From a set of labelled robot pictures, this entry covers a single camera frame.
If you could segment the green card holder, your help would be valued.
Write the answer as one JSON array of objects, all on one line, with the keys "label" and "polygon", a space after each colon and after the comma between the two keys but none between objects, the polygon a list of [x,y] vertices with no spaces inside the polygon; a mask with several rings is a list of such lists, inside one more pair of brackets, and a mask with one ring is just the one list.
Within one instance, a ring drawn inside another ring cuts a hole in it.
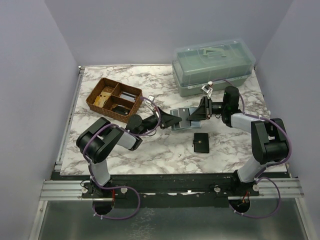
[{"label": "green card holder", "polygon": [[195,107],[181,107],[170,110],[170,114],[175,117],[180,117],[182,121],[175,123],[172,131],[186,130],[186,129],[200,129],[201,122],[199,120],[188,120],[188,117],[196,110]]}]

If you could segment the dark card pocket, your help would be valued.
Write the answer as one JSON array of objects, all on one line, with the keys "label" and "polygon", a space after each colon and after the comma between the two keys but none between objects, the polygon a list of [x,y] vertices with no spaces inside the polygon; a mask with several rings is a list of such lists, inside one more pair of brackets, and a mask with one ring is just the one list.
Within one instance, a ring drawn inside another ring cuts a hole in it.
[{"label": "dark card pocket", "polygon": [[178,116],[181,118],[181,121],[179,122],[180,128],[188,128],[191,126],[191,121],[188,120],[188,117],[190,116],[189,108],[178,108]]}]

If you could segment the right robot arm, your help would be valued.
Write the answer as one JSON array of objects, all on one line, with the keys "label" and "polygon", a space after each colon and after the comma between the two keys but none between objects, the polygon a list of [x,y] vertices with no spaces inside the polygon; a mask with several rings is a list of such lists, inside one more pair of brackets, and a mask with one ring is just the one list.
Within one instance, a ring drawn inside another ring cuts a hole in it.
[{"label": "right robot arm", "polygon": [[240,129],[251,135],[250,159],[231,177],[230,191],[241,196],[258,181],[269,167],[284,164],[292,154],[292,144],[280,118],[268,119],[245,113],[239,106],[244,99],[235,86],[224,89],[221,102],[213,102],[212,83],[201,88],[206,94],[196,110],[188,117],[191,121],[208,120],[213,115],[221,117],[229,128]]}]

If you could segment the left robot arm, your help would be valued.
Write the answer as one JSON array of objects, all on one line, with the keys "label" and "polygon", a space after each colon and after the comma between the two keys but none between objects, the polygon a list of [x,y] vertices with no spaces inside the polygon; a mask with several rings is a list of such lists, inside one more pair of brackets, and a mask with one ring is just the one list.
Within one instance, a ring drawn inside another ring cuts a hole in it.
[{"label": "left robot arm", "polygon": [[134,151],[142,143],[141,137],[148,135],[150,131],[158,127],[165,129],[181,121],[181,117],[162,110],[159,113],[154,111],[153,115],[145,119],[133,114],[129,117],[126,128],[113,124],[104,117],[99,118],[76,140],[76,146],[88,163],[90,181],[94,183],[93,191],[101,198],[110,194],[111,175],[107,157],[115,146]]}]

